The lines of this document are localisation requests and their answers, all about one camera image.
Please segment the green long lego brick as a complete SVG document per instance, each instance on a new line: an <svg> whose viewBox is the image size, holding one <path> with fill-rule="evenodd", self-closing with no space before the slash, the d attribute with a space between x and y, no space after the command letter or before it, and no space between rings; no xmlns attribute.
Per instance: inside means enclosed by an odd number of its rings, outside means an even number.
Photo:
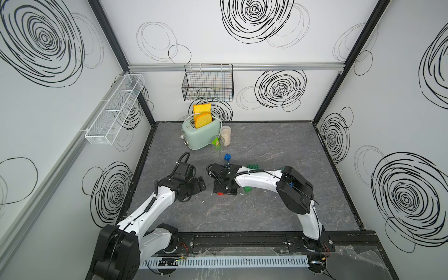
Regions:
<svg viewBox="0 0 448 280"><path fill-rule="evenodd" d="M259 170L260 169L258 164L249 164L249 165L247 165L247 168L248 169L252 169L252 170Z"/></svg>

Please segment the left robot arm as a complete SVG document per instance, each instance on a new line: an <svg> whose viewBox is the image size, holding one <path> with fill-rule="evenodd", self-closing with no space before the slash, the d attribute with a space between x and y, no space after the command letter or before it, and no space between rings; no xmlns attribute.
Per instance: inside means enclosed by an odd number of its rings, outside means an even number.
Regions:
<svg viewBox="0 0 448 280"><path fill-rule="evenodd" d="M187 202L206 189L192 164L177 161L168 176L155 181L155 190L127 218L106 225L99 233L86 279L131 280L141 263L161 250L173 252L178 245L178 229L160 224L149 228L175 201Z"/></svg>

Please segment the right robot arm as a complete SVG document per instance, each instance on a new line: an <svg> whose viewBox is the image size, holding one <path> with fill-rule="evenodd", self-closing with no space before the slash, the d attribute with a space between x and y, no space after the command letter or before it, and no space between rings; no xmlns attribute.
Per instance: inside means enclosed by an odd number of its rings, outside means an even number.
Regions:
<svg viewBox="0 0 448 280"><path fill-rule="evenodd" d="M239 188L245 187L277 193L286 208L298 216L304 246L308 250L324 246L324 226L316 212L313 185L294 168L286 166L280 170L264 170L213 163L206 167L206 172L214 179L213 192L217 194L236 195Z"/></svg>

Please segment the clear glass with green packets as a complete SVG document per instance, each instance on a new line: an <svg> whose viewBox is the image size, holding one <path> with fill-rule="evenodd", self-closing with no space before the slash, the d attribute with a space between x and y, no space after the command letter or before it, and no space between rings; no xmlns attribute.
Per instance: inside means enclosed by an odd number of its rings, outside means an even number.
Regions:
<svg viewBox="0 0 448 280"><path fill-rule="evenodd" d="M225 141L220 135L213 136L211 138L211 150L215 154L220 154L224 151Z"/></svg>

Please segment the mint green toaster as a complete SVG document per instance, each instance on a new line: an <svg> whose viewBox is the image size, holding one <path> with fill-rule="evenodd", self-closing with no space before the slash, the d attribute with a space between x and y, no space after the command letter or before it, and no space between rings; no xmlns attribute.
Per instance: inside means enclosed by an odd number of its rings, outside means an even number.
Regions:
<svg viewBox="0 0 448 280"><path fill-rule="evenodd" d="M215 116L212 116L212 122L201 128L196 128L194 125L193 116L188 116L182 123L181 139L184 144L191 150L199 150L219 137L222 128L222 121Z"/></svg>

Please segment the beige speckled cup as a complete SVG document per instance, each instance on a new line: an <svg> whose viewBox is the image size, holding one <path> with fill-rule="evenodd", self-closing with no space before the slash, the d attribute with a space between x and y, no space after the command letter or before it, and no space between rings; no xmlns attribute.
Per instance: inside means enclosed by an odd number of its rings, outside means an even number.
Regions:
<svg viewBox="0 0 448 280"><path fill-rule="evenodd" d="M229 146L231 144L231 133L232 129L230 126L223 126L220 130L220 136L224 140L224 146Z"/></svg>

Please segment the front orange toast slice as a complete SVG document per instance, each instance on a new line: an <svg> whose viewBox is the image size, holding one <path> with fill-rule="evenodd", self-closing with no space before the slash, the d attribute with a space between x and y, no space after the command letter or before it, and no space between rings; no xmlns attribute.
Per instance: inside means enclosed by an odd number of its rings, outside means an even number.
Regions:
<svg viewBox="0 0 448 280"><path fill-rule="evenodd" d="M196 129L202 128L213 122L213 116L211 113L200 113L194 116L194 126Z"/></svg>

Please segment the rear yellow toast slice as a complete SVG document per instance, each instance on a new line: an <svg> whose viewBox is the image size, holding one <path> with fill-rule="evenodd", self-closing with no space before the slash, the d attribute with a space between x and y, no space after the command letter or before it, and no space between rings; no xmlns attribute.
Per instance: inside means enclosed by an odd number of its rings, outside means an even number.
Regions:
<svg viewBox="0 0 448 280"><path fill-rule="evenodd" d="M194 112L194 114L211 113L211 107L212 107L212 105L210 103L194 105L193 112Z"/></svg>

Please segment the white mesh wall shelf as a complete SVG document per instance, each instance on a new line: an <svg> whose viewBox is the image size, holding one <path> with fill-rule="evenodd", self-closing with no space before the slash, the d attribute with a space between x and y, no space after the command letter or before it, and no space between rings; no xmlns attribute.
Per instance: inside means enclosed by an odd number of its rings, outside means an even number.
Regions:
<svg viewBox="0 0 448 280"><path fill-rule="evenodd" d="M119 77L112 87L112 95L88 128L86 140L92 145L112 145L121 130L135 129L143 116L138 98L144 85L141 74L127 73Z"/></svg>

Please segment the black front rail frame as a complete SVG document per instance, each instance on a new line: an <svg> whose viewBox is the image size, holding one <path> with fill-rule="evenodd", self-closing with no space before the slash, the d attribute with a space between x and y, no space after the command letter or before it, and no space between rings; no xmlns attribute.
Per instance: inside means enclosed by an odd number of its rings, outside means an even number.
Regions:
<svg viewBox="0 0 448 280"><path fill-rule="evenodd" d="M341 246L379 244L374 231L325 231L318 241L301 231L282 232L179 232L175 247L159 251L163 256L198 254L202 249L273 248L288 253L323 254Z"/></svg>

